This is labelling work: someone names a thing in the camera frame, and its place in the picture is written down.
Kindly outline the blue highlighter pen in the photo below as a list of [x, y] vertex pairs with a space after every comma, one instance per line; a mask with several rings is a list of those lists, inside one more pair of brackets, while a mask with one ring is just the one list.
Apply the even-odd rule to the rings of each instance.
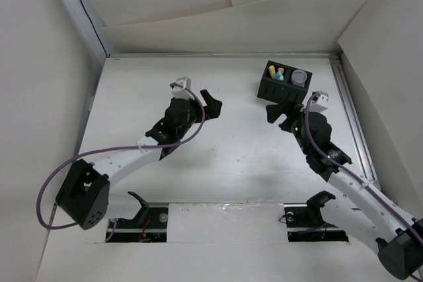
[[283, 75], [282, 72], [278, 71], [272, 78], [277, 80], [277, 81], [283, 81], [284, 75]]

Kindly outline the clear jar of paper clips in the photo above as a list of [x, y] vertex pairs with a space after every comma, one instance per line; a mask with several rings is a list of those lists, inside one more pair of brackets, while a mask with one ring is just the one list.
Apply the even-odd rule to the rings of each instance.
[[308, 74], [301, 69], [296, 69], [291, 74], [291, 83], [295, 86], [304, 87], [308, 79]]

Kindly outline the yellow highlighter pen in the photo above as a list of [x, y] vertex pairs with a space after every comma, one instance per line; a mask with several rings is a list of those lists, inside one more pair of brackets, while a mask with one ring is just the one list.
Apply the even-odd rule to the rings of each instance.
[[276, 70], [275, 70], [275, 67], [273, 65], [270, 65], [268, 67], [268, 70], [269, 70], [269, 73], [270, 73], [270, 76], [271, 77], [274, 77], [276, 75]]

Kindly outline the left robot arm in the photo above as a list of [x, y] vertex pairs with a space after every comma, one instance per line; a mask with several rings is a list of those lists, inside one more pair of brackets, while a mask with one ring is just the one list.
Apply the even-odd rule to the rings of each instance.
[[190, 89], [173, 94], [164, 116], [134, 146], [118, 147], [111, 155], [94, 162], [83, 155], [71, 159], [70, 169], [56, 196], [56, 204], [83, 230], [95, 227], [103, 219], [125, 219], [133, 227], [143, 225], [149, 204], [139, 194], [115, 195], [112, 189], [124, 178], [159, 162], [179, 146], [194, 125], [216, 119], [223, 103], [201, 90], [203, 101]]

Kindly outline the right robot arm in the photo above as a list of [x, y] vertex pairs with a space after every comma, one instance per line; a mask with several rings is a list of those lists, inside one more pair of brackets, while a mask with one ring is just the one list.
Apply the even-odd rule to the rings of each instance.
[[332, 127], [322, 113], [327, 108], [328, 97], [319, 94], [306, 105], [285, 100], [266, 107], [270, 123], [286, 116], [280, 129], [295, 137], [309, 168], [341, 192], [321, 191], [308, 199], [307, 220], [340, 228], [366, 245], [393, 277], [414, 279], [422, 267], [422, 220], [378, 190], [331, 141]]

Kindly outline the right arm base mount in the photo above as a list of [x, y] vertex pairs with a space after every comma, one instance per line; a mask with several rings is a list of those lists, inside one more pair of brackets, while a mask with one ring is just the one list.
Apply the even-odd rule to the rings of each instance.
[[349, 242], [342, 229], [323, 220], [321, 209], [335, 196], [321, 191], [305, 203], [285, 203], [278, 221], [286, 226], [288, 242]]

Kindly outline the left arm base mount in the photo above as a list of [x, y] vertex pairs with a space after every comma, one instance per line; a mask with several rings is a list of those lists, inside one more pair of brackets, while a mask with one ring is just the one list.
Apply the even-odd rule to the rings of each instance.
[[115, 195], [108, 211], [113, 218], [108, 220], [105, 241], [164, 243], [167, 241], [169, 221], [168, 203], [149, 203], [135, 192]]

